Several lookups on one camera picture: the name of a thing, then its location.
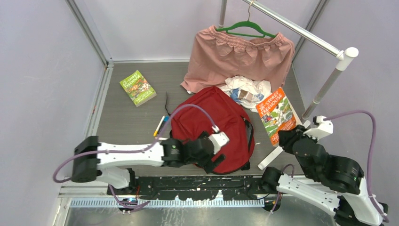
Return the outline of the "red backpack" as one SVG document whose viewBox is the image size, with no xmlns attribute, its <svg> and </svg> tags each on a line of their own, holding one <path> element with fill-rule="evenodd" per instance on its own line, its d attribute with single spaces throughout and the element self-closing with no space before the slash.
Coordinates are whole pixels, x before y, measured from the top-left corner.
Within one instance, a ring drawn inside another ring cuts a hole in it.
<svg viewBox="0 0 399 226">
<path fill-rule="evenodd" d="M 172 138 L 184 143 L 223 132 L 229 141 L 213 157 L 196 160 L 206 173 L 230 174 L 250 169 L 254 127 L 245 110 L 216 86 L 207 87 L 181 103 L 171 120 Z"/>
</svg>

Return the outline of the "orange treehouse book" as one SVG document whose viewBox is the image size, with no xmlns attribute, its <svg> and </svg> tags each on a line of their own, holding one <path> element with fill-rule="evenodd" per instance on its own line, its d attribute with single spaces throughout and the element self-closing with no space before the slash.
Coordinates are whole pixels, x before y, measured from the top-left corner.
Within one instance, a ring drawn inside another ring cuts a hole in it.
<svg viewBox="0 0 399 226">
<path fill-rule="evenodd" d="M 279 145 L 280 130 L 291 130 L 302 124 L 281 87 L 258 103 L 256 110 L 274 147 Z"/>
</svg>

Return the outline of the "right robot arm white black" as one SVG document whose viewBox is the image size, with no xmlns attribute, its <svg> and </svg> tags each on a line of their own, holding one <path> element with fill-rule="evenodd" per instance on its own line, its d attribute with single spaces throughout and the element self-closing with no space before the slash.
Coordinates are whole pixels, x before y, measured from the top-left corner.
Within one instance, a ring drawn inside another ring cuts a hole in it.
<svg viewBox="0 0 399 226">
<path fill-rule="evenodd" d="M 387 204 L 377 202 L 367 191 L 364 171 L 353 159 L 331 155 L 318 140 L 333 133 L 328 121 L 306 129 L 298 125 L 280 130 L 279 146 L 297 159 L 307 179 L 330 192 L 307 185 L 275 167 L 266 167 L 262 189 L 269 194 L 290 194 L 320 208 L 340 226 L 382 226 L 387 220 Z"/>
</svg>

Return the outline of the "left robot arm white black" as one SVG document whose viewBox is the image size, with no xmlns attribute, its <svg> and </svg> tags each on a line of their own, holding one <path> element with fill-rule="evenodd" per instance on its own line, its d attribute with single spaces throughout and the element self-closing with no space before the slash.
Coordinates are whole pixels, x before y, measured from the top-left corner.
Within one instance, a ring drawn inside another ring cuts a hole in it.
<svg viewBox="0 0 399 226">
<path fill-rule="evenodd" d="M 219 152 L 229 141 L 221 131 L 211 135 L 204 132 L 193 141 L 162 138 L 145 145 L 109 144 L 90 136 L 75 147 L 71 180 L 75 183 L 100 181 L 132 194 L 137 181 L 131 166 L 179 168 L 196 164 L 210 173 L 225 160 L 225 155 Z"/>
</svg>

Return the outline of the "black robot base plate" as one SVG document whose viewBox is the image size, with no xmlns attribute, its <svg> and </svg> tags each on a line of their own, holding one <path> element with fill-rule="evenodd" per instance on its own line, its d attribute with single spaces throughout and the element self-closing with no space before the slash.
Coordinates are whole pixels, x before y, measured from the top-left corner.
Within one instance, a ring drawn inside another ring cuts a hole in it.
<svg viewBox="0 0 399 226">
<path fill-rule="evenodd" d="M 116 195 L 139 196 L 145 200 L 214 200 L 221 193 L 224 201 L 255 200 L 273 197 L 258 176 L 179 176 L 137 177 L 133 185 L 114 189 Z"/>
</svg>

